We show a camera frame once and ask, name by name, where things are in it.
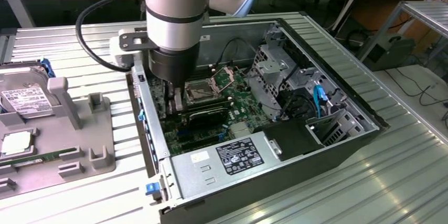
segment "metal table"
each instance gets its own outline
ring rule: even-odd
[[[374,38],[370,40],[366,47],[358,54],[360,61],[364,61],[370,52],[374,49],[378,39],[387,33],[388,28],[392,26],[395,20],[400,17],[402,12],[407,12],[414,20],[408,22],[399,30],[403,34],[407,27],[412,24],[415,20],[424,23],[432,30],[435,30],[443,37],[448,39],[448,3],[446,2],[424,2],[424,1],[411,1],[402,2],[392,14],[386,20],[382,28],[375,34]],[[430,59],[440,52],[444,46],[439,47],[439,50],[434,50],[430,55]]]
[[[312,19],[282,17],[363,96],[391,129],[339,168],[254,203],[212,223],[446,223],[448,218],[448,149],[446,137],[379,82]],[[212,22],[230,17],[212,17]],[[86,40],[112,61],[108,39],[143,22],[86,25]],[[0,219],[15,223],[156,223],[158,215],[140,187],[148,183],[131,113],[124,74],[99,66],[82,51],[74,26],[20,29],[12,60],[51,59],[67,76],[72,97],[104,92],[112,100],[118,169],[108,174],[0,201]]]

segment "motherboard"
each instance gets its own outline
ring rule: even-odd
[[[224,66],[210,75],[194,75],[186,83],[187,110],[168,115],[160,79],[150,80],[162,128],[171,154],[179,155],[243,137],[268,124],[262,104],[252,95],[244,69]]]

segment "power supply label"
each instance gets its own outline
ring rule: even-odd
[[[234,175],[264,164],[251,138],[216,148],[227,174]]]
[[[51,104],[40,87],[2,91],[19,114],[26,115],[51,110]]]

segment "hard drive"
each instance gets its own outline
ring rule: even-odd
[[[24,118],[52,115],[52,106],[60,105],[47,89],[55,77],[47,59],[10,62],[0,65],[0,106],[3,113],[18,112]]]

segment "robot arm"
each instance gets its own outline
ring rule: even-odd
[[[200,49],[207,6],[230,15],[247,15],[254,0],[146,0],[148,37],[159,46],[150,52],[150,69],[175,88],[184,88]]]

